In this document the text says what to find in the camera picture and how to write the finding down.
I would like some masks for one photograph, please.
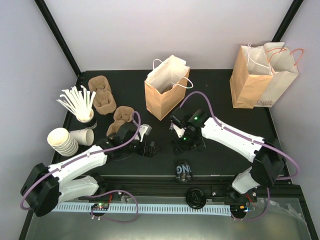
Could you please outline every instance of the gray wall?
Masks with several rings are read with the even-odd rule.
[[[55,99],[76,76],[33,0],[0,1],[0,34],[0,239],[17,240],[27,214],[20,189],[52,159],[47,134],[66,115]]]
[[[302,186],[318,235],[320,235],[319,12],[319,0],[304,1],[283,36],[282,40],[291,50],[303,48],[305,53],[298,64],[299,76],[271,110],[283,149],[301,167],[301,174],[294,183]]]
[[[232,69],[239,44],[275,35],[292,0],[46,0],[79,67],[150,69],[174,54],[191,69]]]

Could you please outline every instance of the black metal beam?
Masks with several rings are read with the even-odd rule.
[[[35,3],[37,4],[38,8],[40,9],[46,23],[50,27],[55,39],[57,40],[58,44],[60,45],[60,48],[62,49],[66,59],[70,63],[75,75],[77,77],[81,76],[81,71],[80,68],[78,67],[76,60],[74,59],[64,37],[62,36],[54,18],[52,17],[46,3],[44,0],[34,0]]]
[[[293,0],[291,6],[289,7],[289,10],[286,12],[278,30],[276,31],[272,42],[280,42],[283,35],[285,34],[287,28],[289,27],[291,21],[294,19],[297,11],[299,10],[301,4],[304,2],[304,0]]]

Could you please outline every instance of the black frame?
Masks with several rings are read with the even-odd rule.
[[[56,38],[58,44],[61,47],[61,50],[63,51],[65,57],[67,58],[69,64],[71,65],[75,75],[77,76],[76,86],[80,86],[83,77],[82,72],[79,69],[76,60],[74,59],[64,37],[62,36],[53,16],[51,15],[46,3],[44,0],[34,0],[37,4],[39,10],[41,11],[45,21],[47,22],[48,26],[50,27],[54,37]],[[290,8],[288,9],[286,15],[284,16],[278,30],[276,31],[272,42],[280,42],[281,38],[285,34],[287,28],[289,27],[291,21],[293,20],[295,14],[299,10],[301,4],[304,0],[293,0]],[[270,111],[268,111],[268,115],[270,118],[270,121],[272,121]],[[70,121],[72,118],[72,114],[68,111],[66,114],[66,117],[63,122],[63,127],[68,128]],[[54,153],[53,159],[56,159],[57,152]],[[170,184],[172,184],[171,180],[153,180],[155,182],[152,182],[151,179],[148,179],[148,183],[146,183],[145,180],[136,180],[136,179],[123,179],[123,178],[113,178],[113,177],[107,177],[105,178],[106,182],[112,184],[116,183],[117,185],[121,185],[122,189],[127,190],[131,192],[134,195],[140,195],[140,196],[175,196],[175,197],[182,197],[184,196],[184,190],[182,192],[176,192],[175,187],[168,187]],[[204,190],[205,194],[208,198],[211,197],[211,186],[214,184],[222,184],[223,181],[227,183],[230,181],[228,177],[225,177],[223,179],[215,179],[215,180],[196,180],[192,182],[191,185],[188,184],[188,188],[195,187],[195,188],[201,188]],[[153,185],[156,187],[158,194],[150,193],[146,191],[146,186]],[[267,197],[266,191],[264,189],[257,189],[256,193],[260,197]],[[276,182],[276,184],[270,188],[270,195],[274,198],[298,198],[299,203],[301,205],[304,218],[307,223],[307,227],[309,230],[309,233],[311,235],[311,238],[316,240],[318,239],[318,235],[315,229],[315,226],[313,224],[308,206],[306,204],[305,197],[303,195],[302,189],[299,185],[293,185],[291,181],[283,181],[283,182]],[[21,230],[21,234],[19,239],[24,240],[26,239],[28,229],[31,223],[33,217],[33,212],[29,211],[27,213],[23,228]]]

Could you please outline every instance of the black circular device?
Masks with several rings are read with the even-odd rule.
[[[191,188],[186,193],[186,203],[193,209],[202,209],[207,202],[206,195],[197,188]]]

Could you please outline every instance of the black tabletop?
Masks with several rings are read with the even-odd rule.
[[[120,158],[117,161],[108,162],[104,166],[91,170],[91,172],[99,173],[102,176],[173,176],[177,162],[187,160],[194,175],[233,176],[250,166],[250,162],[237,152],[208,139],[205,140],[206,150],[203,152],[192,149],[178,156],[174,155],[170,143],[174,138],[174,133],[169,130],[170,115],[168,114],[162,121],[159,121],[146,109],[144,80],[149,72],[150,70],[101,70],[83,73],[81,84],[85,87],[88,87],[88,81],[91,78],[99,75],[106,76],[117,107],[130,106],[138,111],[142,123],[152,127],[146,140],[155,141],[161,149],[152,158],[132,154],[124,159]],[[210,99],[215,115],[226,124],[265,139],[277,138],[267,108],[233,108],[229,84],[231,74],[231,69],[191,70],[189,78],[194,83],[194,88],[187,89],[186,94],[196,90],[205,93]],[[189,112],[203,109],[209,114],[206,101],[197,94],[191,96],[183,107]],[[108,127],[114,122],[114,119],[113,113],[100,115],[95,109],[94,115],[97,120],[97,127],[93,130],[96,141],[106,136]],[[66,127],[69,131],[84,128],[73,115]],[[77,154],[88,148],[88,146],[80,146]],[[68,158],[55,154],[53,162],[57,163],[66,159]]]

